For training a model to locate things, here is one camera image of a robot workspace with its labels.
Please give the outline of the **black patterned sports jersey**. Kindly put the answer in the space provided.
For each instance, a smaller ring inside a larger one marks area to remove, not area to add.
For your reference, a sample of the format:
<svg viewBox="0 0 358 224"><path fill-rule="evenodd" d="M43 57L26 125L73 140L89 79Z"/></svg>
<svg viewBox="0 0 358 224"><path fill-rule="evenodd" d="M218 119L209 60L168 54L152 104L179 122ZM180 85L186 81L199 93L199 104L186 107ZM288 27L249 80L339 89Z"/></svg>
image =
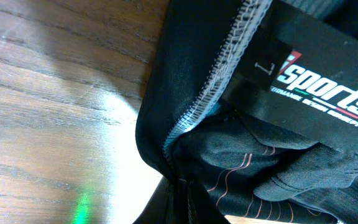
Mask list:
<svg viewBox="0 0 358 224"><path fill-rule="evenodd" d="M137 223L358 223L358 1L168 3Z"/></svg>

